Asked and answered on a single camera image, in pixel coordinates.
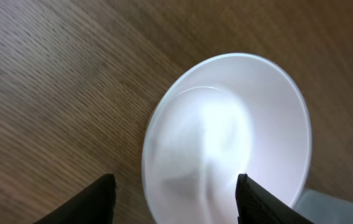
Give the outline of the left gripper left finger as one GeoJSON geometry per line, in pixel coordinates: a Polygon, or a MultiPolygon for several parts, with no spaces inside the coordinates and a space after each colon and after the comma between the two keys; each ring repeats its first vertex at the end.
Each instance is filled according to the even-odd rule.
{"type": "Polygon", "coordinates": [[[105,174],[36,224],[112,224],[116,180],[105,174]]]}

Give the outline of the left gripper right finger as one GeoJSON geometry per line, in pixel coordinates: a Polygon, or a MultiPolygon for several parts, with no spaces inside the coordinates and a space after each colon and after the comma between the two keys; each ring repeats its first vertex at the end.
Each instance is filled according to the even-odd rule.
{"type": "Polygon", "coordinates": [[[247,174],[239,174],[235,191],[238,224],[313,224],[247,174]]]}

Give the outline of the pink bowl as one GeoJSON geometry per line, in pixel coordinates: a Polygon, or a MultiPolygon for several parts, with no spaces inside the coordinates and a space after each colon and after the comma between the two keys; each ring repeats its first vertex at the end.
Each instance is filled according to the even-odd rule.
{"type": "Polygon", "coordinates": [[[303,96],[275,63],[223,54],[184,73],[148,123],[142,182],[157,223],[236,223],[247,174],[294,207],[312,151],[303,96]]]}

